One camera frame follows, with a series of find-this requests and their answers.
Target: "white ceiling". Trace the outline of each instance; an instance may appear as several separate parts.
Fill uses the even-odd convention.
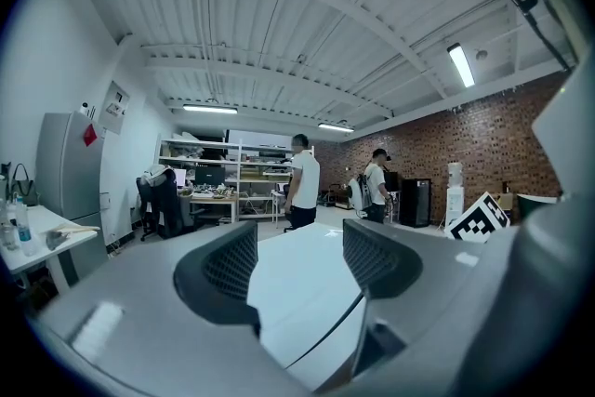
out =
[[[508,0],[92,1],[116,41],[140,40],[147,81],[188,127],[222,120],[178,108],[215,99],[239,107],[224,120],[235,128],[291,133],[345,120],[378,129],[466,93],[446,53],[455,42],[479,96],[482,86],[551,60],[530,29],[517,28]],[[558,27],[536,15],[564,51]],[[475,60],[480,48],[487,60]]]

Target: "refrigerator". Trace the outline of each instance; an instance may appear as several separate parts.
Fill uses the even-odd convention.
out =
[[[97,138],[87,145],[92,127]],[[79,112],[48,112],[37,143],[35,186],[39,202],[78,225],[101,227],[99,176],[103,138],[101,128]],[[59,254],[69,285],[108,260],[103,233]]]

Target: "red brick wall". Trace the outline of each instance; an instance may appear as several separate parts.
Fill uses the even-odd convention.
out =
[[[537,142],[531,124],[560,88],[553,74],[462,106],[437,112],[344,143],[314,141],[321,165],[321,188],[347,183],[364,171],[376,148],[392,158],[389,169],[406,179],[431,179],[431,220],[446,208],[448,163],[463,164],[465,208],[482,193],[501,192],[502,181],[517,193],[555,196],[560,184]]]

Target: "black pants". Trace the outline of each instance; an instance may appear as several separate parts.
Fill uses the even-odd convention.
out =
[[[316,219],[316,207],[314,208],[299,208],[291,207],[291,226],[294,229],[300,229],[306,225],[314,223]]]
[[[365,209],[365,219],[377,223],[384,223],[384,205],[372,204]]]

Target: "fluorescent light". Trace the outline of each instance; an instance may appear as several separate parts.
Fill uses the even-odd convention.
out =
[[[320,123],[318,125],[318,127],[321,127],[322,129],[332,129],[333,131],[341,131],[343,133],[352,133],[353,132],[353,129],[351,129],[350,127],[326,125],[324,123]]]
[[[237,114],[237,108],[221,108],[219,106],[198,106],[195,104],[185,104],[184,109],[192,112],[220,112],[222,114]]]
[[[448,54],[450,55],[450,58],[453,59],[456,69],[458,70],[458,74],[461,75],[463,84],[466,87],[475,85],[473,73],[469,67],[469,62],[467,61],[463,47],[460,44],[454,44],[448,48]]]

